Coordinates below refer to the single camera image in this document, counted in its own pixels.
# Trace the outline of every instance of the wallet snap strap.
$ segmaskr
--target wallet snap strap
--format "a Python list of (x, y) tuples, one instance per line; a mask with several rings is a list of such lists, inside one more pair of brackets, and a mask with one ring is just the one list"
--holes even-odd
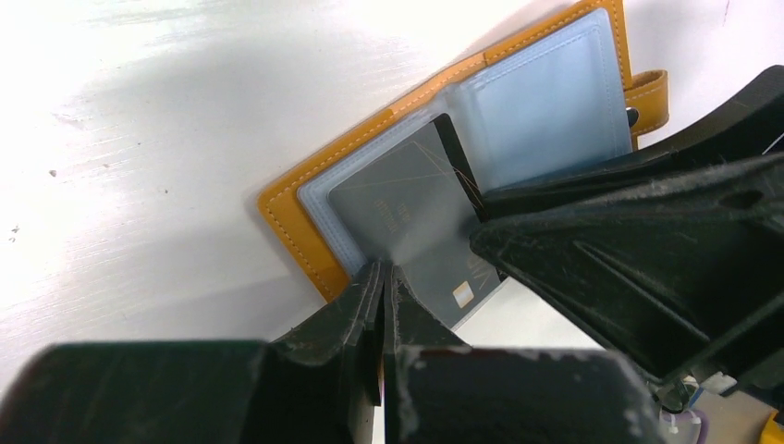
[(664, 69), (637, 74), (631, 79), (631, 88), (624, 93), (626, 106), (640, 113), (631, 127), (632, 137), (658, 130), (669, 120), (667, 72)]

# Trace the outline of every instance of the card chip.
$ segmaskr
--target card chip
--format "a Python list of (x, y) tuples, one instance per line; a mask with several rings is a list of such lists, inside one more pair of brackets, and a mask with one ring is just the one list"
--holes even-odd
[(468, 302), (473, 301), (473, 291), (471, 291), (471, 285), (468, 284), (468, 281), (460, 284), (452, 291), (452, 294), (455, 296), (455, 301), (458, 302), (460, 308), (465, 308)]

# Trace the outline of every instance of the metal component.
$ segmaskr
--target metal component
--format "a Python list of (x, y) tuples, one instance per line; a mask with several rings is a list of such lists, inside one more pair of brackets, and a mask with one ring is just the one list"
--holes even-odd
[(640, 119), (640, 111), (632, 106), (626, 108), (626, 118), (629, 120), (629, 128), (633, 127)]
[(663, 412), (678, 414), (689, 408), (689, 401), (697, 391), (697, 387), (696, 382), (687, 385), (685, 381), (678, 379), (651, 391)]

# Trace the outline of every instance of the wallet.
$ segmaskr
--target wallet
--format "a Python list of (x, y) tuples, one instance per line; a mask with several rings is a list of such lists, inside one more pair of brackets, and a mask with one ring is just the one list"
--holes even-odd
[[(639, 114), (631, 128), (627, 107)], [(411, 280), (434, 266), (419, 257), (430, 242), (468, 267), (471, 290), (453, 291), (465, 308), (465, 294), (472, 299), (486, 285), (482, 299), (494, 287), (487, 283), (498, 282), (486, 264), (474, 273), (473, 258), (462, 257), (483, 193), (627, 154), (637, 135), (667, 119), (667, 73), (631, 75), (621, 2), (582, 0), (444, 69), (276, 180), (258, 206), (327, 301), (369, 256), (378, 258), (375, 250), (404, 270), (410, 264)], [(418, 185), (406, 188), (410, 177), (391, 173), (405, 166)], [(368, 194), (357, 190), (369, 186), (404, 193), (410, 207), (363, 200)], [(402, 229), (422, 217), (432, 228)], [(453, 315), (448, 324), (461, 317)]]

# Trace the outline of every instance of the wire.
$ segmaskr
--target wire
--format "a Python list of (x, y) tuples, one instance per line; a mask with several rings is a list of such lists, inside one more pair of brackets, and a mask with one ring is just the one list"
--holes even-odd
[(694, 444), (705, 444), (707, 442), (708, 432), (710, 431), (710, 421), (708, 421), (708, 416), (702, 410), (695, 409), (685, 413), (671, 413), (669, 415), (670, 431), (675, 429), (676, 431), (673, 433), (678, 433), (678, 428), (675, 424), (682, 421), (690, 421), (692, 424), (700, 425), (700, 433), (697, 435), (697, 440), (694, 441)]
[(694, 394), (692, 395), (692, 400), (689, 401), (689, 408), (690, 409), (694, 406), (694, 404), (697, 402), (697, 400), (700, 399), (700, 395), (703, 394), (703, 390), (704, 389), (702, 387), (698, 387), (697, 391), (694, 392)]
[(670, 414), (683, 413), (683, 411), (689, 407), (689, 402), (692, 400), (692, 396), (689, 394), (689, 390), (686, 389), (686, 385), (683, 384), (683, 381), (678, 380), (675, 383), (675, 391), (680, 398), (680, 407), (678, 409), (670, 409), (661, 399), (654, 395), (654, 400), (661, 406), (661, 409)]

